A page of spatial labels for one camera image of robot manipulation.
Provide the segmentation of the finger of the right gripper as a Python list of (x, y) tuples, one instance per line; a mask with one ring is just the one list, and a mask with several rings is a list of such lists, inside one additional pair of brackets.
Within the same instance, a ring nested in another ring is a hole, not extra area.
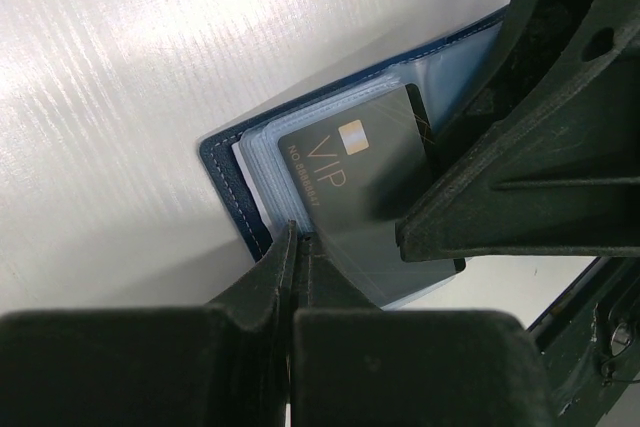
[(405, 261), (639, 253), (639, 0), (511, 0), (438, 130)]

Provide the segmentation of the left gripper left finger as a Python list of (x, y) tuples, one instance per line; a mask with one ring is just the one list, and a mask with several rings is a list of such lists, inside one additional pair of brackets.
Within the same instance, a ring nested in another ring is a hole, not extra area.
[(1, 319), (5, 426), (281, 426), (297, 230), (211, 302)]

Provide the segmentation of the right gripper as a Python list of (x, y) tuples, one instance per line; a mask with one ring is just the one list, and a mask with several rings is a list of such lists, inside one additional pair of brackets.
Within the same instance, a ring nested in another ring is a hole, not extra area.
[(558, 426), (595, 426), (639, 383), (639, 260), (597, 258), (532, 323)]

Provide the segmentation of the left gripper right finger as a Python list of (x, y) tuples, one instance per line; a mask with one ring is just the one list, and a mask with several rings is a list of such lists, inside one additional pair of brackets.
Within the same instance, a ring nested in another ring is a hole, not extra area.
[(551, 426), (530, 334), (487, 310), (383, 311), (314, 236), (298, 247), (290, 347), (295, 426)]

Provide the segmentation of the black VIP card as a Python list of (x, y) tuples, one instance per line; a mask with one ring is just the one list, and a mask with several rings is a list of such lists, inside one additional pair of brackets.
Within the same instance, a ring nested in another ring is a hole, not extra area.
[(386, 305), (462, 272), (460, 259), (405, 262), (395, 227), (431, 185), (430, 125), (419, 88), (400, 85), (283, 135), (281, 155), (332, 262)]

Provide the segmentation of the blue card holder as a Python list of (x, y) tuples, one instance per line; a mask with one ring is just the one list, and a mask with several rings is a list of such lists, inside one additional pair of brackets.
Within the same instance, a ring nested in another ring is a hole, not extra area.
[(434, 181), (433, 135), (503, 18), (496, 11), (205, 138), (200, 159), (251, 256), (294, 223), (389, 310), (461, 273), (463, 259), (404, 261), (395, 226)]

